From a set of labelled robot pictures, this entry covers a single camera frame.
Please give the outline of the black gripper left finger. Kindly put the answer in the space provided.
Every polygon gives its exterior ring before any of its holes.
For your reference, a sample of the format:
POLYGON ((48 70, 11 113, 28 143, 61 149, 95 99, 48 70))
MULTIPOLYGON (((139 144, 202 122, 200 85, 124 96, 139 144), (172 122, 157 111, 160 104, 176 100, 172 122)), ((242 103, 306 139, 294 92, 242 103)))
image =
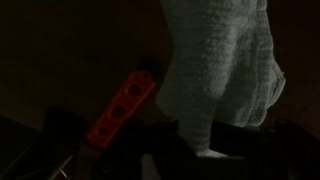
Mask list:
POLYGON ((77 154, 88 122, 59 107, 50 107, 40 137, 1 174, 0 180, 53 180, 77 154))

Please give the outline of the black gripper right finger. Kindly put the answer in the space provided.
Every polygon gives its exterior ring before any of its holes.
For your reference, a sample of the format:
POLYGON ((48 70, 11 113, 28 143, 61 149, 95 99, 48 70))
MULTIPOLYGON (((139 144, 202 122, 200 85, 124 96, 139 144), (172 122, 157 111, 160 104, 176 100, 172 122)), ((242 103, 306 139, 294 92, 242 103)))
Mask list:
POLYGON ((214 121, 209 147, 250 160, 257 180, 320 180, 319 139, 286 118, 262 130, 214 121))

